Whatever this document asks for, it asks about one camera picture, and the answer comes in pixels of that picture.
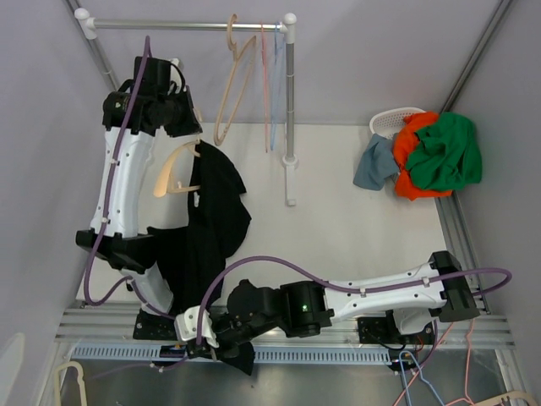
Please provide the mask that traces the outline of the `beige wooden hanger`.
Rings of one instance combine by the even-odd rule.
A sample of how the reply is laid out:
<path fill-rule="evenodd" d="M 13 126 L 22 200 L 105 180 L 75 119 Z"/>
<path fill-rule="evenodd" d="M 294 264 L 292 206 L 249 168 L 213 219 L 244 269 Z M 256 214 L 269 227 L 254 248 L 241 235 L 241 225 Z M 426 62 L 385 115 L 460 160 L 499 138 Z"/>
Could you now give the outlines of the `beige wooden hanger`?
<path fill-rule="evenodd" d="M 200 139 L 187 142 L 171 152 L 161 167 L 161 171 L 157 176 L 153 195 L 156 198 L 162 198 L 166 195 L 182 194 L 195 192 L 200 189 L 199 185 L 183 186 L 180 180 L 175 179 L 174 167 L 177 159 L 182 152 L 189 152 L 194 158 L 200 158 L 200 153 L 196 151 L 196 146 L 201 142 Z"/>
<path fill-rule="evenodd" d="M 227 47 L 232 54 L 232 67 L 216 115 L 213 130 L 215 146 L 221 146 L 225 141 L 243 101 L 250 76 L 254 71 L 257 50 L 256 36 L 250 36 L 242 45 L 239 45 L 233 38 L 233 26 L 237 22 L 238 16 L 236 14 L 232 14 L 227 22 Z"/>

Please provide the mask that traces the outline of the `black t shirt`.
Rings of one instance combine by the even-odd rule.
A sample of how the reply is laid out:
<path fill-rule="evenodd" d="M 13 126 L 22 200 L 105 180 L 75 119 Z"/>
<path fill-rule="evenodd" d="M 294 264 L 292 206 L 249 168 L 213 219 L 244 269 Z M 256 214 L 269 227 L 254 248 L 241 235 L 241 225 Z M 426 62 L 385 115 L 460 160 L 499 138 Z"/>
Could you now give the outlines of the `black t shirt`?
<path fill-rule="evenodd" d="M 180 228 L 148 227 L 157 242 L 161 275 L 173 293 L 172 311 L 183 313 L 200 305 L 207 288 L 225 269 L 246 238 L 251 216 L 242 202 L 247 193 L 229 158 L 211 144 L 200 142 L 188 193 L 188 224 Z"/>

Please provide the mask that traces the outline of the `light blue wire hanger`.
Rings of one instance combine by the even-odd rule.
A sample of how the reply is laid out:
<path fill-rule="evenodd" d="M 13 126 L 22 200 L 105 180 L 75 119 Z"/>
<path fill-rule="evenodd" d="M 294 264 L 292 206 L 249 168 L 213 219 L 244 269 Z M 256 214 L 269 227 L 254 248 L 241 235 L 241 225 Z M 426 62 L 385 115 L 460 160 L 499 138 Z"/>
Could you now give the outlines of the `light blue wire hanger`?
<path fill-rule="evenodd" d="M 274 57 L 271 76 L 271 106 L 270 106 L 270 150 L 276 147 L 276 131 L 278 125 L 278 107 L 281 94 L 282 75 L 282 51 L 284 40 L 281 38 L 279 24 L 276 24 L 274 31 Z"/>

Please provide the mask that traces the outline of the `grey-blue t shirt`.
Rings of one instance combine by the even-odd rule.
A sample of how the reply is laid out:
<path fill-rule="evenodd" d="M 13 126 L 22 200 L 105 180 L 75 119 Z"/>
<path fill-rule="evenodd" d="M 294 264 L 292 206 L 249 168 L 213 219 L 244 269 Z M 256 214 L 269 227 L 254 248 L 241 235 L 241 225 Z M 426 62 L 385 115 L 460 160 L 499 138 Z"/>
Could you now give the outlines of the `grey-blue t shirt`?
<path fill-rule="evenodd" d="M 361 189 L 382 190 L 386 180 L 399 173 L 392 147 L 393 139 L 373 134 L 360 158 L 352 183 Z"/>

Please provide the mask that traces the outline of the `orange t shirt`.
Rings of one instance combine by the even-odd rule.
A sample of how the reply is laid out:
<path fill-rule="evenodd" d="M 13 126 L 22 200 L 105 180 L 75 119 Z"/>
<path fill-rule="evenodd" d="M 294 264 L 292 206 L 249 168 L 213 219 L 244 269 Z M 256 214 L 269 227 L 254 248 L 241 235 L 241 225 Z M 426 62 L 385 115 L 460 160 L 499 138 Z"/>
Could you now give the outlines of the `orange t shirt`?
<path fill-rule="evenodd" d="M 417 198 L 438 198 L 451 196 L 451 191 L 438 192 L 424 190 L 416 187 L 405 166 L 409 155 L 418 146 L 419 139 L 415 132 L 436 123 L 439 114 L 436 112 L 418 112 L 406 116 L 403 121 L 405 126 L 397 134 L 393 145 L 393 156 L 399 167 L 399 175 L 396 180 L 395 192 L 399 197 L 414 201 Z"/>

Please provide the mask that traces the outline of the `green t shirt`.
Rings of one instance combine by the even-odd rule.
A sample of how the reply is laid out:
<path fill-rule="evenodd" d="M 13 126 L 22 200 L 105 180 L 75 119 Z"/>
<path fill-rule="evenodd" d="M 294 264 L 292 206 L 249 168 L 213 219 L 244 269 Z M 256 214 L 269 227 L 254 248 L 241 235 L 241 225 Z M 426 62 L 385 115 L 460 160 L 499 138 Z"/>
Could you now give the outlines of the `green t shirt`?
<path fill-rule="evenodd" d="M 472 120 L 443 112 L 416 136 L 418 145 L 408 156 L 406 170 L 417 188 L 447 192 L 481 182 L 482 156 Z"/>

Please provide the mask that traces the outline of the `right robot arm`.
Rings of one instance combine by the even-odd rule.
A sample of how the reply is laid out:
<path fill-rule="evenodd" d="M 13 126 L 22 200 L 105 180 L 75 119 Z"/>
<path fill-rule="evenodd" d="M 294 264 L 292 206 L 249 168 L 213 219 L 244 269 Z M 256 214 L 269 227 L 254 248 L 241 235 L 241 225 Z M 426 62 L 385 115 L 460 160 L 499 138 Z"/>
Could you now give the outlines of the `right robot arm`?
<path fill-rule="evenodd" d="M 388 277 L 328 282 L 307 276 L 279 288 L 258 288 L 244 279 L 229 294 L 226 312 L 217 316 L 206 309 L 209 297 L 175 319 L 176 333 L 191 359 L 251 361 L 252 340 L 275 328 L 288 338 L 306 338 L 337 322 L 391 312 L 385 334 L 400 343 L 431 321 L 466 321 L 480 314 L 466 273 L 446 250 Z"/>

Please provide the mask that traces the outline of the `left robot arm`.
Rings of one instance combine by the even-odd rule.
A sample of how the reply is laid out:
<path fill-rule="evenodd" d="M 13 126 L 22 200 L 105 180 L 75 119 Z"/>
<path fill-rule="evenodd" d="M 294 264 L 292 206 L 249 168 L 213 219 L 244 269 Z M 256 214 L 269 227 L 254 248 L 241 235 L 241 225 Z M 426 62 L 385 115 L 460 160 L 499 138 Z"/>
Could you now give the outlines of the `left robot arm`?
<path fill-rule="evenodd" d="M 137 57 L 133 78 L 107 96 L 102 110 L 106 154 L 100 194 L 90 226 L 76 233 L 76 244 L 89 253 L 85 301 L 105 303 L 90 295 L 90 271 L 94 259 L 102 259 L 120 272 L 115 285 L 127 283 L 141 309 L 155 315 L 152 329 L 172 339 L 181 332 L 182 318 L 171 312 L 174 296 L 159 271 L 156 239 L 139 230 L 138 204 L 157 131 L 171 138 L 202 132 L 180 61 Z"/>

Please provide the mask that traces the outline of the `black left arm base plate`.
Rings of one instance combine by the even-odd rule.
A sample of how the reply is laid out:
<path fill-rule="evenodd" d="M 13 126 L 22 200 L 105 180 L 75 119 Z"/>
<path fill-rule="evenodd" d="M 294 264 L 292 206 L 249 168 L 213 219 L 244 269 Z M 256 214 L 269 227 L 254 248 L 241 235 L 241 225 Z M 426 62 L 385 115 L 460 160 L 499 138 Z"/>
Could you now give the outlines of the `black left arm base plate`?
<path fill-rule="evenodd" d="M 133 339 L 143 341 L 177 341 L 174 322 L 140 309 L 136 317 Z"/>

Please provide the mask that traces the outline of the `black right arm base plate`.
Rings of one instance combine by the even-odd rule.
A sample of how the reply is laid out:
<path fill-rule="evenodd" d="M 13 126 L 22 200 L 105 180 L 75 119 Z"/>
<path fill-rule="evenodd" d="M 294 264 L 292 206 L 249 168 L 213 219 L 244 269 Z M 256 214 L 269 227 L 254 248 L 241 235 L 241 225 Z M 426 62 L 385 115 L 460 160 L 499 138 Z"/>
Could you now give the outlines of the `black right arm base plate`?
<path fill-rule="evenodd" d="M 431 323 L 420 332 L 402 334 L 398 331 L 394 319 L 389 317 L 360 317 L 357 319 L 360 343 L 385 344 L 392 348 L 402 345 L 431 345 L 435 342 L 434 328 Z"/>

